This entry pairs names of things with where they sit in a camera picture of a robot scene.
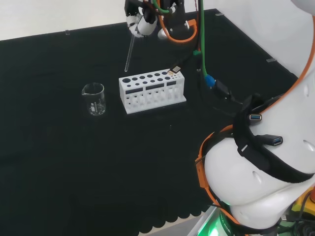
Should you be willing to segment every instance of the yellow object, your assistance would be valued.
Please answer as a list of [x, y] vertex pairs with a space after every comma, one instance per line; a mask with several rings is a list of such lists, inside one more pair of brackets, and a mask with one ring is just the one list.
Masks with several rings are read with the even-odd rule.
[[[305, 195], [312, 191], [313, 190], [313, 187], [309, 188], [305, 193], [303, 193], [295, 202], [295, 204], [293, 205], [292, 207], [292, 211], [300, 211], [301, 209], [301, 206], [302, 206], [302, 202], [305, 198]], [[312, 214], [312, 215], [315, 215], [315, 203], [313, 203], [310, 198], [308, 198], [306, 200], [306, 203], [305, 203], [305, 207], [304, 207], [304, 211], [303, 212], [307, 212], [309, 214]]]

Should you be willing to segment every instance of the green light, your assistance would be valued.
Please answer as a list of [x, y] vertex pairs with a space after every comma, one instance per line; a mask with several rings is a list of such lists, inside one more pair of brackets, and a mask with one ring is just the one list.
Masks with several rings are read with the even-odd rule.
[[217, 224], [220, 219], [217, 218], [215, 221], [209, 220], [199, 231], [198, 236], [219, 236], [217, 230]]
[[211, 231], [209, 231], [209, 236], [219, 236], [219, 233], [216, 227], [214, 227]]

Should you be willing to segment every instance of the blue connector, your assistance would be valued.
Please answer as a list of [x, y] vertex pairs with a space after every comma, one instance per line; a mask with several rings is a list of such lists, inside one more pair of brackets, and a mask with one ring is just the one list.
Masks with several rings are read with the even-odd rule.
[[206, 75], [205, 76], [206, 84], [209, 87], [213, 87], [216, 84], [215, 79], [211, 75]]

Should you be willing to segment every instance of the usb port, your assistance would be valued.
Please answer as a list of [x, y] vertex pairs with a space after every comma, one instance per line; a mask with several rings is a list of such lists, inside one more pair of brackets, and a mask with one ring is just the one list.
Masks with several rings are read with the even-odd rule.
[[270, 135], [270, 134], [256, 135], [256, 138], [258, 141], [269, 146], [279, 146], [284, 142], [283, 137], [277, 136], [277, 135]]
[[273, 146], [277, 146], [280, 144], [282, 144], [282, 138], [281, 137], [274, 139]]
[[261, 115], [250, 115], [250, 120], [254, 120], [254, 121], [261, 121], [262, 116]]

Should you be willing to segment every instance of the test tube rack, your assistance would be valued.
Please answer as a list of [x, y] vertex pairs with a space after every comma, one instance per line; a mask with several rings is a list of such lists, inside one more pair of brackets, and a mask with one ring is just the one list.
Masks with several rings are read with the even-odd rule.
[[119, 78], [120, 98], [127, 114], [185, 102], [181, 72], [160, 70]]

